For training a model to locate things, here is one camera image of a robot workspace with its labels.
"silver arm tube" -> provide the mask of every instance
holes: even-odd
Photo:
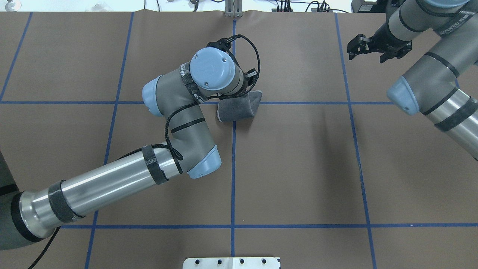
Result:
[[[179,175],[168,149],[155,148],[159,167],[167,179]],[[56,227],[80,219],[101,207],[156,185],[142,152],[119,159],[59,184],[67,206],[52,200],[52,186],[37,192],[25,191],[0,208],[0,250],[22,247],[49,237]],[[18,214],[12,213],[18,207]]]

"black cable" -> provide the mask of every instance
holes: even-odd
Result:
[[[328,9],[328,10],[324,10],[323,12],[327,12],[327,11],[342,11],[342,12],[344,12],[344,13],[349,13],[348,11],[338,10],[338,9]]]
[[[164,137],[166,138],[166,144],[168,144],[168,148],[169,148],[169,151],[171,152],[171,155],[173,155],[173,157],[176,157],[178,160],[182,161],[184,158],[183,156],[181,155],[181,153],[179,153],[175,148],[173,148],[173,145],[171,144],[171,141],[169,140],[169,122],[171,121],[171,119],[174,117],[174,115],[178,114],[179,112],[185,110],[185,109],[188,109],[190,107],[193,107],[197,105],[196,102],[193,102],[189,105],[185,105],[185,106],[182,106],[180,107],[178,110],[176,110],[175,112],[171,113],[171,115],[168,116],[168,119],[166,120],[166,125],[164,126]]]
[[[304,12],[307,12],[307,10],[309,10],[310,5],[312,5],[313,3],[317,3],[317,10],[318,10],[320,5],[319,1],[312,1],[309,3],[309,5],[307,5],[307,8],[305,9]]]
[[[195,2],[194,2],[194,10],[193,10],[193,11],[197,11],[197,8],[199,8],[199,0],[195,0]]]
[[[35,265],[40,261],[40,259],[43,257],[43,255],[45,255],[45,252],[48,250],[48,248],[49,248],[50,245],[52,244],[53,239],[55,239],[56,234],[58,234],[58,230],[60,230],[60,227],[57,227],[57,228],[55,229],[55,231],[54,231],[53,234],[52,234],[52,237],[50,237],[50,240],[48,240],[48,243],[46,243],[46,246],[45,246],[45,248],[43,249],[43,251],[40,253],[40,255],[38,256],[38,258],[36,258],[36,260],[32,263],[32,265],[30,265],[30,267],[28,267],[28,269],[32,269],[33,267],[35,267]]]
[[[289,1],[290,3],[310,4],[310,2]]]
[[[317,9],[317,12],[323,12],[326,7],[326,1],[324,0],[322,4],[320,4],[320,7]]]
[[[153,145],[151,145],[151,147],[152,147],[152,148],[166,148],[166,149],[169,149],[168,145],[163,145],[163,144],[153,144]],[[140,151],[141,151],[141,148],[135,149],[135,150],[133,150],[133,151],[131,151],[131,152],[129,152],[129,153],[127,153],[127,154],[125,154],[125,155],[119,157],[119,158],[116,159],[116,160],[123,159],[124,157],[128,157],[128,156],[133,155],[133,154],[135,154],[135,153],[138,153],[138,152],[140,152]]]

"gray joint housing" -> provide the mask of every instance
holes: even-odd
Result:
[[[166,182],[179,174],[172,159],[168,149],[146,146],[141,152],[41,191],[15,191],[0,207],[0,250],[39,242],[56,227]],[[161,169],[161,175],[155,174],[154,169]]]
[[[168,117],[180,107],[198,102],[198,98],[188,90],[182,79],[187,71],[188,63],[159,78],[156,86],[156,101],[160,112]],[[245,87],[245,75],[235,65],[235,75],[228,86],[221,90],[206,90],[200,83],[195,83],[197,94],[203,99],[220,93],[232,95]],[[211,132],[204,121],[204,115],[199,106],[193,106],[176,114],[170,121],[173,136],[171,143],[184,157],[179,161],[183,171],[189,171],[198,164],[215,146]]]

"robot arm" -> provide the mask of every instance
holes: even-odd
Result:
[[[228,50],[238,37],[242,36],[210,43],[190,62],[144,86],[148,109],[157,116],[169,116],[162,144],[144,146],[37,192],[18,191],[0,153],[0,250],[39,242],[56,227],[183,172],[197,179],[218,169],[221,159],[198,104],[214,95],[220,99],[242,96],[251,90],[247,86],[255,84],[259,71],[244,73]]]
[[[478,62],[478,0],[407,0],[370,38],[348,43],[349,59],[382,52],[380,62],[401,58],[411,41],[432,28],[441,40],[387,91],[409,115],[421,112],[478,159],[478,101],[455,79]]]

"metal stand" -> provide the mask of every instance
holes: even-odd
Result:
[[[226,10],[224,14],[226,17],[242,17],[242,0],[226,0]]]

